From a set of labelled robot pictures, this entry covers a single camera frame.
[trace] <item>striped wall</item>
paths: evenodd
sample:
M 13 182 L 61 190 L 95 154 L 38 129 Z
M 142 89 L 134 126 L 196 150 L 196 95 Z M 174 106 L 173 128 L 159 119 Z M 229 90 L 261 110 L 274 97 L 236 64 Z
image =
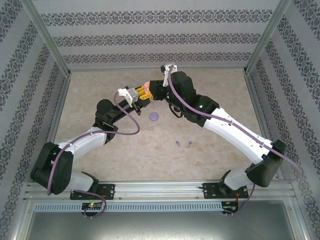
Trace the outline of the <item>striped wall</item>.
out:
M 293 0 L 251 72 L 269 133 L 302 169 L 294 187 L 311 239 L 320 239 L 319 22 L 320 1 Z
M 63 76 L 18 0 L 0 2 L 0 240 L 14 226 L 46 142 Z
M 244 67 L 279 0 L 35 0 L 71 70 Z

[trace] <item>purple disc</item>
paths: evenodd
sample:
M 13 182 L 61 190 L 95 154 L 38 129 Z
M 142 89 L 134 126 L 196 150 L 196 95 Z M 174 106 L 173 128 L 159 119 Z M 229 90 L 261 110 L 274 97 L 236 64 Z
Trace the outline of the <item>purple disc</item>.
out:
M 159 118 L 159 115 L 156 112 L 152 112 L 152 113 L 150 113 L 149 118 L 151 121 L 157 121 Z

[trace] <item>aluminum frame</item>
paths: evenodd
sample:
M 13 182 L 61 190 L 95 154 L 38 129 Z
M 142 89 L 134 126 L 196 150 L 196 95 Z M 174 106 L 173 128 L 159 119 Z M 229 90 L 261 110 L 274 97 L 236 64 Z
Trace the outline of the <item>aluminum frame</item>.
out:
M 253 105 L 253 109 L 260 127 L 260 131 L 262 137 L 266 139 L 271 139 L 271 136 L 268 131 L 267 123 L 263 115 L 262 108 L 259 104 L 258 96 L 256 91 L 254 90 L 253 80 L 251 78 L 250 72 L 243 71 L 244 79 L 248 88 L 248 92 L 251 98 L 251 102 Z M 279 179 L 284 179 L 281 170 L 279 169 L 276 173 Z M 286 209 L 286 213 L 289 217 L 289 221 L 291 224 L 291 228 L 296 239 L 305 239 L 310 240 L 310 234 L 307 229 L 307 225 L 305 219 L 302 215 L 299 203 L 297 199 L 288 199 L 284 200 L 284 206 Z
M 245 66 L 245 72 L 247 74 L 251 73 L 254 69 L 256 62 L 258 61 L 261 53 L 265 49 L 265 46 L 269 42 L 272 34 L 274 33 L 275 29 L 277 28 L 278 23 L 280 22 L 282 16 L 284 15 L 285 11 L 287 10 L 291 0 L 280 0 L 278 5 L 276 6 L 270 21 L 268 22 L 267 26 L 265 27 L 256 47 L 254 48 L 248 63 Z
M 108 203 L 163 203 L 163 202 L 193 202 L 205 203 L 203 183 L 216 183 L 217 180 L 195 181 L 104 181 L 102 184 L 115 184 L 114 200 Z M 211 199 L 212 202 L 234 201 L 234 198 Z M 309 240 L 310 236 L 297 201 L 292 184 L 271 183 L 269 187 L 257 186 L 251 201 L 282 200 L 296 240 Z M 12 240 L 25 240 L 32 222 L 32 216 L 37 203 L 89 203 L 90 200 L 70 200 L 70 192 L 59 195 L 47 195 L 47 190 L 37 183 L 29 183 L 24 194 L 22 207 L 17 224 L 13 230 Z
M 42 19 L 40 13 L 38 12 L 33 0 L 21 0 L 21 4 L 23 8 L 28 13 L 29 17 L 31 18 L 33 24 L 35 25 L 36 29 L 38 30 L 39 34 L 41 35 L 44 43 L 48 47 L 50 53 L 52 54 L 54 60 L 58 64 L 60 70 L 65 77 L 69 72 L 68 65 L 62 56 L 59 48 L 54 41 L 54 38 L 51 36 L 44 20 Z
M 65 101 L 66 101 L 66 98 L 67 98 L 67 93 L 68 93 L 68 90 L 69 90 L 69 85 L 70 85 L 71 78 L 72 78 L 72 73 L 68 73 L 66 75 L 66 77 L 65 77 L 64 84 L 63 84 L 63 87 L 62 87 L 62 93 L 61 93 L 61 96 L 60 96 L 60 98 L 58 100 L 58 105 L 57 105 L 56 111 L 54 113 L 53 120 L 52 120 L 52 125 L 51 125 L 51 128 L 50 128 L 48 137 L 47 137 L 47 141 L 48 142 L 53 142 L 54 143 L 54 141 L 55 141 L 55 138 L 56 138 L 56 135 L 57 135 L 57 132 L 58 132 L 58 126 L 59 126 L 60 119 L 61 119 L 61 116 L 62 116 L 62 111 L 63 111 L 64 106 L 65 106 Z

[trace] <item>purple cable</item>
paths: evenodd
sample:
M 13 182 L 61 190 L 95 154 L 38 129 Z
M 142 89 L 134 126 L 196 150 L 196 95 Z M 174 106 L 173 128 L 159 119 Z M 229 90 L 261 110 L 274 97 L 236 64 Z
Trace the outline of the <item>purple cable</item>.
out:
M 49 182 L 48 182 L 48 187 L 46 190 L 46 194 L 47 195 L 51 195 L 51 185 L 52 185 L 52 180 L 55 174 L 55 169 L 57 167 L 59 158 L 61 156 L 61 154 L 68 148 L 70 147 L 72 144 L 74 144 L 76 141 L 88 136 L 88 135 L 92 135 L 92 134 L 120 134 L 120 135 L 126 135 L 126 136 L 130 136 L 130 135 L 135 135 L 137 133 L 140 132 L 140 126 L 138 124 L 138 122 L 134 119 L 133 116 L 131 116 L 126 110 L 124 110 L 118 103 L 116 100 L 116 97 L 118 95 L 118 92 L 115 93 L 114 97 L 113 97 L 113 101 L 115 103 L 115 105 L 118 107 L 118 109 L 120 109 L 122 112 L 124 112 L 125 115 L 127 115 L 137 126 L 137 131 L 135 132 L 130 132 L 130 133 L 126 133 L 126 132 L 117 132 L 117 131 L 93 131 L 93 132 L 87 132 L 85 134 L 82 134 L 81 136 L 76 137 L 75 139 L 73 139 L 69 144 L 67 144 L 66 146 L 64 146 L 64 148 L 61 149 L 61 151 L 58 153 L 58 155 L 56 156 L 55 160 L 54 160 L 54 164 L 52 166 L 51 172 L 50 172 L 50 177 L 49 177 Z M 94 193 L 91 192 L 85 192 L 86 194 L 90 194 L 90 195 L 94 195 Z
M 230 215 L 232 215 L 232 216 L 233 216 L 233 215 L 237 215 L 238 213 L 240 213 L 240 212 L 242 211 L 242 209 L 244 209 L 245 206 L 248 204 L 249 200 L 251 199 L 252 194 L 254 193 L 255 187 L 256 187 L 256 185 L 253 184 L 252 190 L 251 190 L 251 192 L 250 192 L 250 195 L 248 196 L 248 198 L 246 199 L 246 201 L 244 202 L 244 204 L 242 205 L 242 207 L 241 207 L 238 211 L 236 211 L 235 213 L 233 213 L 233 212 L 231 212 L 231 211 L 228 211 L 228 210 L 225 210 L 225 209 L 223 209 L 223 211 L 227 212 L 228 214 L 230 214 Z
M 89 194 L 89 195 L 92 195 L 92 196 L 96 196 L 96 197 L 98 197 L 98 198 L 101 198 L 102 201 L 104 202 L 103 209 L 102 209 L 100 212 L 98 212 L 96 215 L 94 215 L 94 216 L 88 216 L 88 215 L 86 215 L 87 210 L 90 209 L 90 208 L 84 209 L 83 215 L 84 215 L 84 217 L 85 217 L 86 219 L 94 219 L 94 218 L 98 217 L 99 215 L 103 214 L 104 211 L 106 210 L 106 208 L 107 208 L 107 201 L 106 201 L 106 199 L 105 199 L 103 196 L 98 195 L 98 194 L 95 194 L 95 193 L 92 193 L 92 192 L 82 191 L 82 190 L 73 190 L 73 191 L 78 192 L 78 193 L 81 193 L 81 194 Z
M 174 68 L 174 66 L 170 66 L 169 67 L 169 74 L 168 74 L 168 82 L 169 82 L 169 85 L 170 85 L 170 88 L 173 92 L 173 94 L 176 96 L 176 98 L 184 105 L 186 106 L 188 109 L 190 109 L 191 111 L 193 111 L 194 113 L 196 114 L 200 114 L 202 116 L 205 116 L 205 117 L 208 117 L 208 118 L 214 118 L 214 119 L 218 119 L 220 121 L 223 121 L 223 122 L 226 122 L 230 125 L 233 125 L 235 126 L 237 129 L 239 129 L 241 132 L 243 132 L 244 134 L 246 134 L 248 137 L 250 137 L 251 139 L 253 139 L 254 141 L 256 141 L 258 144 L 260 144 L 262 147 L 268 149 L 270 152 L 278 155 L 279 157 L 281 157 L 282 159 L 286 160 L 288 163 L 290 163 L 291 165 L 293 165 L 295 167 L 295 169 L 297 169 L 298 171 L 298 176 L 296 176 L 295 178 L 293 179 L 288 179 L 288 180 L 272 180 L 272 182 L 277 182 L 277 183 L 292 183 L 298 179 L 300 179 L 302 177 L 302 170 L 301 168 L 295 163 L 293 162 L 291 159 L 289 159 L 288 157 L 284 156 L 283 154 L 281 154 L 280 152 L 272 149 L 271 147 L 269 146 L 266 146 L 264 145 L 264 143 L 262 141 L 260 141 L 259 139 L 257 139 L 256 137 L 254 137 L 253 135 L 251 135 L 249 132 L 247 132 L 245 129 L 243 129 L 241 126 L 237 125 L 236 123 L 234 123 L 233 121 L 231 120 L 228 120 L 228 119 L 225 119 L 223 117 L 219 117 L 219 116 L 215 116 L 215 115 L 211 115 L 211 114 L 208 114 L 208 113 L 205 113 L 205 112 L 202 112 L 202 111 L 198 111 L 197 109 L 194 109 L 192 106 L 190 106 L 188 103 L 186 103 L 182 97 L 179 96 L 179 94 L 177 93 L 177 91 L 175 90 L 174 88 L 174 85 L 172 83 L 172 80 L 171 80 L 171 71 L 172 69 Z

